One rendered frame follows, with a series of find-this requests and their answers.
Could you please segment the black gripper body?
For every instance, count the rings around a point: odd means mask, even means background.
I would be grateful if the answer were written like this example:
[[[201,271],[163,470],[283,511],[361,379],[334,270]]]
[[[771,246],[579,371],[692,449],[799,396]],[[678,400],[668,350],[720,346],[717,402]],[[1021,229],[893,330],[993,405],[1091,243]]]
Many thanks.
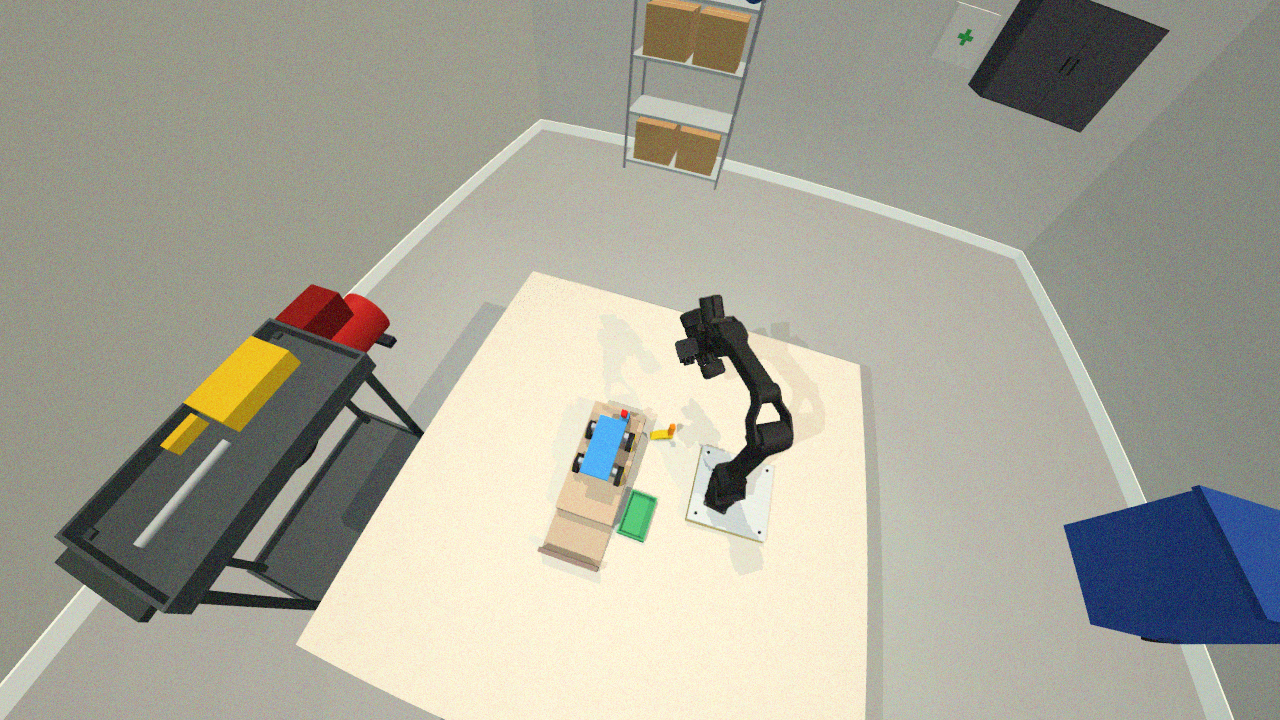
[[[701,325],[699,324],[701,323],[701,309],[696,307],[689,313],[684,313],[680,316],[680,320],[684,328],[687,328],[690,336],[698,334],[698,343],[703,351],[701,361],[704,366],[700,366],[703,378],[709,380],[716,375],[724,373],[726,369],[722,359],[716,357],[714,351],[709,351],[701,345],[701,334],[705,332],[705,329],[701,331]]]

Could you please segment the green tray floor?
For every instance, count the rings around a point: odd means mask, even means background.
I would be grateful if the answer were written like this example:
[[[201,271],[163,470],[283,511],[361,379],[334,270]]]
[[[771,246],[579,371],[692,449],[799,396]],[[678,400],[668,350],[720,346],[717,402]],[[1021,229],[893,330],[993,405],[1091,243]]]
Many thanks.
[[[653,498],[632,493],[620,530],[643,539],[654,503]]]

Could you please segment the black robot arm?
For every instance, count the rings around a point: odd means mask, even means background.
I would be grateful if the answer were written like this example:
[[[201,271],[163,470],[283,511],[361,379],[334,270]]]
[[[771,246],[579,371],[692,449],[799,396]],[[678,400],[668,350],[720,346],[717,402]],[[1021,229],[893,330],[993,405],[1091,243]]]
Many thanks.
[[[762,363],[756,359],[753,348],[748,345],[748,331],[736,316],[724,316],[724,307],[721,295],[701,297],[701,323],[705,332],[701,334],[701,345],[709,351],[714,351],[716,357],[730,357],[736,372],[750,392],[750,405],[745,418],[746,443],[742,450],[728,462],[718,462],[712,469],[709,486],[704,505],[717,512],[724,514],[735,501],[746,498],[746,477],[763,460],[774,454],[780,454],[794,445],[794,421],[782,401],[782,393]],[[698,343],[698,334],[675,342],[678,361],[684,366],[695,364],[703,351]],[[780,414],[780,421],[756,424],[762,404],[772,404]]]

